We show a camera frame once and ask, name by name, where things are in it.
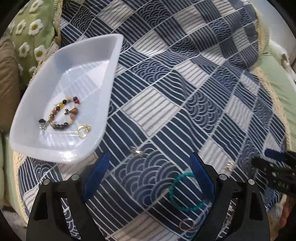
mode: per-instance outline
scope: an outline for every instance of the blue quilt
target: blue quilt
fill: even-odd
[[[190,172],[193,151],[218,173],[236,181],[253,178],[267,209],[278,202],[280,193],[266,191],[265,174],[250,165],[267,148],[285,150],[284,126],[250,69],[258,57],[256,24],[252,5],[239,0],[65,1],[61,47],[111,33],[123,34],[124,43],[106,132],[95,153],[75,165],[23,160],[18,176],[27,215],[44,179],[68,179],[102,152],[110,153],[111,167],[87,206],[110,241],[194,236],[211,203],[185,213],[168,198],[173,180]],[[131,146],[148,156],[132,155]],[[228,161],[236,164],[232,172],[224,168]],[[192,178],[174,194],[186,207],[202,198]],[[63,208],[79,238],[67,200]],[[179,228],[184,218],[195,221],[192,230]]]

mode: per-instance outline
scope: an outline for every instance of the turquoise bead bracelet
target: turquoise bead bracelet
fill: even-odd
[[[178,205],[178,203],[176,202],[176,200],[174,199],[174,188],[176,186],[176,184],[183,178],[185,177],[194,177],[194,174],[192,172],[186,172],[183,173],[179,176],[177,176],[177,178],[173,181],[172,185],[169,187],[169,191],[168,191],[168,196],[170,199],[170,202],[173,204],[173,206],[178,209],[179,211],[183,211],[183,212],[190,212],[190,211],[196,211],[197,209],[199,209],[205,202],[202,201],[200,202],[198,205],[196,205],[195,207],[181,207]]]

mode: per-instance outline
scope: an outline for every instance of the patchwork quilt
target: patchwork quilt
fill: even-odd
[[[194,151],[218,173],[242,182],[253,178],[267,210],[278,202],[281,194],[266,188],[265,174],[250,164],[267,148],[286,148],[284,125],[250,69],[258,58],[257,22],[252,5],[239,0],[65,1],[61,47],[112,33],[124,42],[96,151],[73,165],[22,161],[18,181],[27,215],[44,179],[66,180],[102,152],[110,153],[110,168],[87,207],[110,241],[191,240],[211,203],[178,211],[168,187],[190,172]],[[132,155],[131,146],[148,156]],[[235,162],[232,172],[224,168],[229,161]],[[174,194],[186,207],[202,200],[190,177]],[[71,234],[79,238],[67,200],[62,204]],[[184,218],[194,220],[192,230],[179,228]],[[219,237],[226,232],[227,226]]]

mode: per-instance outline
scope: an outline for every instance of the black mount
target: black mount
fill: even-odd
[[[278,167],[260,157],[252,158],[252,165],[266,174],[268,187],[296,197],[296,158],[295,153],[283,153],[282,161],[289,165],[289,168]]]
[[[231,199],[237,204],[227,235],[227,241],[269,241],[266,210],[258,187],[252,179],[239,183],[220,174],[198,157],[215,184],[216,200],[193,241],[214,241],[224,223]],[[83,201],[83,178],[74,174],[67,181],[43,181],[34,201],[27,229],[27,241],[73,241],[64,217],[61,198],[67,198],[74,223],[82,241],[104,241],[102,233]]]
[[[205,222],[192,241],[216,240],[231,199],[237,198],[234,215],[223,241],[270,241],[266,209],[257,184],[252,179],[245,183],[231,180],[224,174],[218,175],[211,165],[203,163],[195,153],[216,187],[216,200]]]

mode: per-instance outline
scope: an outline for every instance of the tray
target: tray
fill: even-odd
[[[29,157],[59,163],[73,163],[89,156],[103,138],[112,85],[123,41],[121,34],[108,34],[70,44],[43,63],[30,82],[14,116],[10,130],[11,148]],[[38,120],[48,120],[55,104],[66,96],[77,96],[79,113],[64,130],[48,126],[43,136]],[[70,102],[55,116],[64,123],[72,109]],[[81,125],[91,131],[77,136]]]

